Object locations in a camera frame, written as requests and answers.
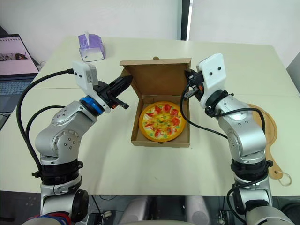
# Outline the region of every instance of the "table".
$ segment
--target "table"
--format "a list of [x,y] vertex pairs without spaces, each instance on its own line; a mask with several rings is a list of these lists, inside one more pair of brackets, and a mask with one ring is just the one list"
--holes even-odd
[[[234,94],[299,96],[284,65],[271,45],[228,44],[175,40],[103,37],[107,58],[91,62],[98,79],[106,83],[119,76],[121,60],[192,58],[191,68],[215,53],[225,59],[226,90]],[[72,67],[81,57],[76,36],[67,37],[53,53],[36,79]],[[52,78],[38,85],[43,88],[78,88],[69,75]]]
[[[67,105],[84,96],[79,89],[35,88],[28,93],[22,108],[27,123],[33,113],[48,105]],[[300,142],[300,98],[293,96],[236,95],[258,105],[276,121],[278,137],[271,152],[278,165],[293,179],[283,187],[270,180],[276,195],[300,195],[298,175]],[[231,155],[227,140],[190,128],[189,148],[151,148],[130,142],[138,98],[129,89],[120,95],[129,104],[99,116],[98,122],[82,139],[79,160],[84,167],[82,189],[95,195],[225,195],[233,183]],[[31,140],[48,126],[56,110],[41,114],[32,125]],[[215,119],[205,115],[195,98],[190,101],[191,120],[221,131]],[[0,132],[0,189],[40,192],[40,180],[31,176],[36,166],[20,135],[15,111]]]

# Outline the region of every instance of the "purple tissue box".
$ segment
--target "purple tissue box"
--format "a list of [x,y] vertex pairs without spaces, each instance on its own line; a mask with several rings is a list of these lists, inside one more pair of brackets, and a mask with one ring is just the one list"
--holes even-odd
[[101,37],[96,34],[89,34],[89,42],[85,34],[79,35],[79,52],[84,62],[91,62],[105,59],[105,49]]

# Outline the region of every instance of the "pizza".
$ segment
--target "pizza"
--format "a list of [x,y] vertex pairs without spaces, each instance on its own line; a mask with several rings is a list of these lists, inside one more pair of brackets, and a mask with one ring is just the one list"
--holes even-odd
[[142,134],[155,142],[167,142],[178,137],[186,121],[178,105],[172,102],[156,102],[146,107],[139,118]]

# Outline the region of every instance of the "wooden pizza peel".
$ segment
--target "wooden pizza peel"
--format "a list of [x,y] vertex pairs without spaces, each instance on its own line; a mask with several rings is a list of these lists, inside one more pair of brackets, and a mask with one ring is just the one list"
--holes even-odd
[[[278,164],[276,163],[276,161],[273,158],[273,156],[271,154],[271,151],[270,151],[271,145],[277,139],[277,126],[276,126],[276,123],[273,120],[273,118],[270,116],[270,114],[268,114],[262,108],[260,108],[256,105],[252,105],[252,104],[248,104],[248,105],[250,107],[259,109],[262,112],[263,117],[265,119],[265,124],[266,124],[265,135],[266,135],[266,139],[267,139],[266,160],[273,161],[273,166],[269,167],[269,177],[271,177],[272,179],[275,179],[275,180],[281,179],[283,177],[284,173],[281,170],[281,168],[278,166]],[[256,113],[256,112],[253,112],[252,114],[253,114],[253,119],[257,122],[257,124],[259,126],[262,126],[262,121],[261,121],[261,118],[260,118],[259,114]]]

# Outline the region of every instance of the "pizza box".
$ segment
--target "pizza box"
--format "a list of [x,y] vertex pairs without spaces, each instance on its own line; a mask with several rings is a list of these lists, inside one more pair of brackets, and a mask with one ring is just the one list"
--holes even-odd
[[[189,59],[159,59],[121,61],[124,69],[121,76],[132,75],[131,86],[139,97],[131,142],[136,146],[148,147],[189,147],[189,124],[186,122],[183,132],[168,142],[154,142],[147,139],[139,129],[139,117],[143,109],[152,103],[169,101],[180,104],[180,97],[187,85],[185,70],[190,70]],[[184,114],[189,118],[188,101],[183,102]]]

